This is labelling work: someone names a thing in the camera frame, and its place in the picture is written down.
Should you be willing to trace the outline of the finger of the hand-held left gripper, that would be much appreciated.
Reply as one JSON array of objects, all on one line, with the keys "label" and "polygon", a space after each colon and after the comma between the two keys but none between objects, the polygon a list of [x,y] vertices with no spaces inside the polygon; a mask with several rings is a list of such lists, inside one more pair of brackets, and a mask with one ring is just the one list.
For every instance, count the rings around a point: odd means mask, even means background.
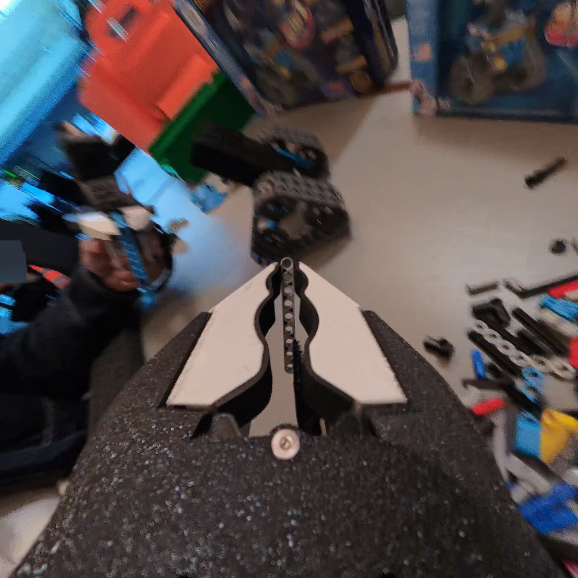
[{"label": "finger of the hand-held left gripper", "polygon": [[148,230],[153,223],[152,216],[153,213],[144,206],[122,207],[122,218],[126,226],[134,232]]},{"label": "finger of the hand-held left gripper", "polygon": [[84,236],[99,241],[111,241],[121,234],[118,225],[102,212],[70,213],[63,219],[68,225],[75,225]]}]

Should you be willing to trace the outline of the blue holed toy beam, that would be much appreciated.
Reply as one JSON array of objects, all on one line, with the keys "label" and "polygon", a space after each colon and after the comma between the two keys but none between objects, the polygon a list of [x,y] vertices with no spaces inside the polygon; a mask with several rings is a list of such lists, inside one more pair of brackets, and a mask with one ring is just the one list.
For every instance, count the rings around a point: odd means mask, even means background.
[{"label": "blue holed toy beam", "polygon": [[130,270],[139,282],[139,293],[143,307],[148,309],[156,304],[157,298],[148,279],[148,273],[143,262],[143,252],[136,232],[128,225],[120,212],[111,212],[109,216],[119,229],[116,240],[126,255]]}]

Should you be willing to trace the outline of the grey holed toy beam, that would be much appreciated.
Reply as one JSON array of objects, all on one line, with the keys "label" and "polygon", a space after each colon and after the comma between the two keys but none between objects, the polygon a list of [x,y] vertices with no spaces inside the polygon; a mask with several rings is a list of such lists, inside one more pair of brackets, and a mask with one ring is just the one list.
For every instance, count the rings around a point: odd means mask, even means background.
[{"label": "grey holed toy beam", "polygon": [[295,370],[295,267],[292,258],[280,261],[281,269],[281,321],[283,324],[284,370],[293,374]]}]

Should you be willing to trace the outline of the blue grey tracked toy robot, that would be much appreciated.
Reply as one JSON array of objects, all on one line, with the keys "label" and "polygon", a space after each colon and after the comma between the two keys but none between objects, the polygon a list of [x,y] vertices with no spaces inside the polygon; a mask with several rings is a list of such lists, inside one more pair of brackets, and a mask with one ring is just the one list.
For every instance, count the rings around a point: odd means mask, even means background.
[{"label": "blue grey tracked toy robot", "polygon": [[254,136],[215,122],[194,132],[190,160],[252,193],[250,251],[260,264],[347,236],[350,217],[315,135],[272,124]]}]

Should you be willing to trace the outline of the person's left forearm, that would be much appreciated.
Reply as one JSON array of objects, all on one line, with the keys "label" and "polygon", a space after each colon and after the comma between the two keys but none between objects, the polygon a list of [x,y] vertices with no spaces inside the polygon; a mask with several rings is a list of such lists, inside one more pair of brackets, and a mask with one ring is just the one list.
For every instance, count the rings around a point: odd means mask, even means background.
[{"label": "person's left forearm", "polygon": [[2,336],[1,394],[83,398],[94,361],[134,321],[138,298],[138,290],[114,291],[77,268],[53,306]]}]

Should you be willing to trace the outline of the grey desk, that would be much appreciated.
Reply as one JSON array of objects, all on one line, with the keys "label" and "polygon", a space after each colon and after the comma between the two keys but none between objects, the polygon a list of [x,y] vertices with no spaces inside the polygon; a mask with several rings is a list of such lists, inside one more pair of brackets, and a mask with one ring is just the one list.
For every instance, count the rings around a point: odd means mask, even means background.
[{"label": "grey desk", "polygon": [[[526,282],[575,270],[575,256],[555,257],[547,243],[577,231],[577,128],[522,121],[414,116],[409,91],[313,105],[273,120],[319,137],[351,217],[351,236],[323,245],[308,266],[386,322],[379,337],[410,386],[425,398],[422,425],[401,418],[400,442],[338,437],[336,461],[320,463],[320,439],[306,458],[269,457],[245,478],[249,453],[208,439],[219,467],[214,530],[199,513],[199,576],[473,577],[473,567],[403,567],[397,538],[411,552],[418,531],[443,530],[433,553],[473,554],[496,537],[473,516],[484,507],[498,521],[520,522],[491,554],[507,561],[522,538],[535,538],[517,513],[462,403],[470,374],[465,284],[496,277]],[[567,165],[533,190],[524,177],[558,157]]]}]

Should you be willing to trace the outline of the person's left hand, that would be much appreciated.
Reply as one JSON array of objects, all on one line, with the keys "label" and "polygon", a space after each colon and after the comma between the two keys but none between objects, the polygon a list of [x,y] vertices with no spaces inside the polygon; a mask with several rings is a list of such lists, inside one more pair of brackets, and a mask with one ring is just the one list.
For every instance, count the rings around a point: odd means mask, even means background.
[{"label": "person's left hand", "polygon": [[112,257],[105,241],[81,240],[79,250],[83,268],[93,274],[106,288],[120,293],[139,288],[139,281],[130,270],[126,258]]}]

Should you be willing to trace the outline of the blue flat plastic piece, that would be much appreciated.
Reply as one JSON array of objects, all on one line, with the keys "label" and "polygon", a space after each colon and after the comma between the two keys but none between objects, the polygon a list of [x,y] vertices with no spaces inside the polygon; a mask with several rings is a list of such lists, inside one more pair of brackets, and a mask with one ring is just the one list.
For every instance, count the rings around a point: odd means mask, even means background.
[{"label": "blue flat plastic piece", "polygon": [[228,198],[225,191],[211,183],[200,183],[190,189],[190,200],[203,213],[210,213],[220,207]]}]

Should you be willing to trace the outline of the orange plastic case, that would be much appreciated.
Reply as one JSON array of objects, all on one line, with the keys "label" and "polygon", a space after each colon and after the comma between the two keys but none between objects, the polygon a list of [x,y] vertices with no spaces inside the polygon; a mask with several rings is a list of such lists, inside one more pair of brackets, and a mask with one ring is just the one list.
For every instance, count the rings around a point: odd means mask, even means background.
[{"label": "orange plastic case", "polygon": [[219,69],[173,1],[101,1],[85,28],[79,101],[144,151]]}]

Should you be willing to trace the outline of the green plastic bin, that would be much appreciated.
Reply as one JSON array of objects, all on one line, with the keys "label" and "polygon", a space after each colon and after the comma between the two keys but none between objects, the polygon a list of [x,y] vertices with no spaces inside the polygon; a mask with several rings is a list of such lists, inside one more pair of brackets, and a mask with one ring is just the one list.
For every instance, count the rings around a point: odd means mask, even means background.
[{"label": "green plastic bin", "polygon": [[206,171],[191,162],[194,137],[207,123],[217,123],[242,131],[255,116],[235,85],[222,72],[213,75],[177,118],[168,123],[148,149],[159,166],[179,180],[189,184],[200,182]]}]

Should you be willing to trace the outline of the pile of toy building parts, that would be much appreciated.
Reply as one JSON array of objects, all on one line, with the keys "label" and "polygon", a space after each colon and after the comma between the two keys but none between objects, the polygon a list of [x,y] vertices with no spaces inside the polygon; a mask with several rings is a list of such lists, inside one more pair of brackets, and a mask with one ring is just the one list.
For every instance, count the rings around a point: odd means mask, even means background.
[{"label": "pile of toy building parts", "polygon": [[577,275],[504,286],[535,310],[493,295],[472,304],[464,402],[524,519],[577,564]]}]

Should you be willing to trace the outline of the person's denim jacket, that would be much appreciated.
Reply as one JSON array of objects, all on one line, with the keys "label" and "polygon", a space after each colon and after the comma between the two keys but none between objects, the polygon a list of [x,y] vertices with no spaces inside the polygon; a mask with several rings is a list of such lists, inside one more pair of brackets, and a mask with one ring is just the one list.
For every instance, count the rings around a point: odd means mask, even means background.
[{"label": "person's denim jacket", "polygon": [[50,486],[71,472],[86,442],[89,404],[1,395],[1,495]]}]

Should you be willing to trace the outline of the black toy axle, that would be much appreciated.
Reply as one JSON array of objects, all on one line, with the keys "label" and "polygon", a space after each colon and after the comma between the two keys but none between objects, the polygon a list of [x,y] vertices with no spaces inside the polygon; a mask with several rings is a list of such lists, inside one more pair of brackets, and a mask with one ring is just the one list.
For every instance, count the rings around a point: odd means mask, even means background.
[{"label": "black toy axle", "polygon": [[560,172],[567,165],[567,159],[558,157],[546,166],[530,173],[524,177],[524,184],[527,189],[533,190],[544,184],[550,177]]}]

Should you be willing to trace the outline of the person's white shirt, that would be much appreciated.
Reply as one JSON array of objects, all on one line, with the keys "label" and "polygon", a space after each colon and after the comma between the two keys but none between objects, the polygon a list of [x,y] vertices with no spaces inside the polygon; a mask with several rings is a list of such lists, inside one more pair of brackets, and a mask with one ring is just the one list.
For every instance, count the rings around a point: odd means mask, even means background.
[{"label": "person's white shirt", "polygon": [[58,508],[55,488],[1,497],[1,577],[8,577],[30,550]]}]

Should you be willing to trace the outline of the blue printed booklet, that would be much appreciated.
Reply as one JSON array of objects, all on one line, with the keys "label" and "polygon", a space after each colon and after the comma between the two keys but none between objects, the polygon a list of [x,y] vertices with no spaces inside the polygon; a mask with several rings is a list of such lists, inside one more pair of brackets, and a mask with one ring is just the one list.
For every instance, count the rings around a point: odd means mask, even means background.
[{"label": "blue printed booklet", "polygon": [[413,113],[577,124],[577,1],[407,1]]}]

